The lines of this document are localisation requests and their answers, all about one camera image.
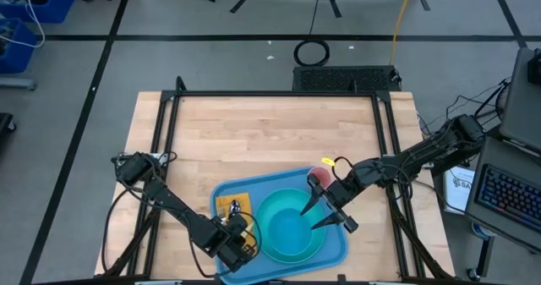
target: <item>paper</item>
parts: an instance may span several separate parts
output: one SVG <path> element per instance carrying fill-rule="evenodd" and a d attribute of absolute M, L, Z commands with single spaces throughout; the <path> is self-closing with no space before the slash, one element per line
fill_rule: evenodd
<path fill-rule="evenodd" d="M 466 210 L 467 199 L 472 189 L 475 172 L 462 167 L 453 167 L 444 175 L 444 197 L 449 205 L 460 210 Z M 445 204 L 446 212 L 463 215 L 462 212 L 450 208 Z"/>

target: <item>wooden table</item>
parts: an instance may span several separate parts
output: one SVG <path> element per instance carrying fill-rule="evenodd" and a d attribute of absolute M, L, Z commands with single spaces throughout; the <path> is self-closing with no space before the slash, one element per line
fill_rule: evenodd
<path fill-rule="evenodd" d="M 139 93 L 126 152 L 150 150 L 159 98 L 159 92 Z M 407 92 L 391 93 L 391 99 L 400 145 L 406 149 L 422 140 L 413 96 Z M 380 110 L 384 115 L 386 144 L 392 152 L 383 104 Z M 169 112 L 166 111 L 165 123 Z M 162 145 L 166 131 L 164 128 Z M 177 152 L 178 159 L 169 167 L 167 185 L 195 211 L 207 216 L 210 192 L 224 181 L 320 165 L 323 156 L 346 156 L 352 162 L 380 156 L 371 100 L 364 97 L 182 97 L 172 150 Z M 339 176 L 347 171 L 345 163 L 337 166 Z M 432 184 L 427 171 L 421 172 L 419 180 Z M 436 195 L 423 186 L 414 185 L 413 189 L 418 236 L 444 270 L 453 275 Z M 118 184 L 115 197 L 122 191 Z M 130 196 L 117 204 L 108 234 L 109 266 L 132 238 L 138 208 L 139 202 Z M 347 235 L 349 251 L 345 261 L 287 280 L 332 281 L 338 274 L 345 274 L 350 281 L 398 279 L 384 190 L 368 188 L 344 211 L 359 224 L 355 233 Z M 409 272 L 414 275 L 411 245 L 403 238 Z M 141 255 L 146 247 L 146 242 L 142 243 Z M 206 273 L 216 270 L 214 260 L 199 251 L 197 256 Z M 141 259 L 139 272 L 143 266 Z M 99 272 L 100 264 L 96 267 L 96 273 Z M 202 278 L 189 252 L 186 229 L 169 214 L 161 215 L 152 278 Z"/>

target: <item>floor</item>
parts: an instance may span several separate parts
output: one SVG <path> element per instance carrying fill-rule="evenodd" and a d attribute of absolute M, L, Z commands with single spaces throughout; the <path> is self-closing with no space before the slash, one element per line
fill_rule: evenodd
<path fill-rule="evenodd" d="M 124 148 L 139 91 L 171 89 L 177 75 L 190 90 L 291 89 L 292 51 L 310 31 L 316 0 L 248 0 L 230 14 L 236 1 L 78 0 L 63 24 L 44 26 L 46 44 L 16 75 L 35 79 L 37 90 L 0 90 L 0 111 L 19 127 L 0 156 L 4 284 L 92 276 L 114 188 L 108 160 Z M 457 95 L 511 75 L 519 47 L 541 47 L 541 0 L 427 2 L 430 11 L 410 1 L 396 55 L 403 90 L 427 122 Z M 336 19 L 319 0 L 312 34 L 333 40 L 328 64 L 388 64 L 401 4 L 338 0 Z M 318 47 L 301 53 L 305 62 L 319 56 Z M 49 200 L 62 190 L 41 258 L 30 257 L 37 269 L 24 274 Z M 466 277 L 481 241 L 463 217 L 442 216 L 456 274 Z M 498 238 L 485 280 L 529 283 L 541 278 L 540 265 L 541 256 Z"/>

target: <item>pink cup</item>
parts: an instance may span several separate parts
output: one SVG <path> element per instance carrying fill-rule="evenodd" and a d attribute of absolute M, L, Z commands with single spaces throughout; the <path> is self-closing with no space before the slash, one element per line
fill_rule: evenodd
<path fill-rule="evenodd" d="M 324 167 L 313 167 L 308 174 L 315 175 L 323 189 L 327 189 L 331 185 L 331 174 Z"/>

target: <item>blue tray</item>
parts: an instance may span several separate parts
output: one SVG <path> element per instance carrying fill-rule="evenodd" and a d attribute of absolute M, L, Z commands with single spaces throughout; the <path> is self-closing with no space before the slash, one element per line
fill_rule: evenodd
<path fill-rule="evenodd" d="M 260 203 L 270 193 L 285 188 L 295 188 L 310 193 L 306 183 L 306 177 L 312 167 L 303 167 L 291 171 L 272 173 L 268 175 L 228 181 L 218 185 L 210 195 L 210 211 L 212 216 L 216 215 L 216 197 L 220 195 L 233 195 L 248 192 L 252 211 L 255 215 Z M 325 215 L 331 214 L 324 200 L 320 205 Z M 347 241 L 342 226 L 327 226 L 325 241 L 318 251 L 310 259 L 297 264 L 282 264 L 272 260 L 263 251 L 247 265 L 234 273 L 221 277 L 221 280 L 228 285 L 245 285 L 256 282 L 277 279 L 297 275 L 300 273 L 315 271 L 331 266 L 336 266 L 346 259 Z M 216 269 L 223 272 L 226 267 L 221 261 L 216 260 Z"/>

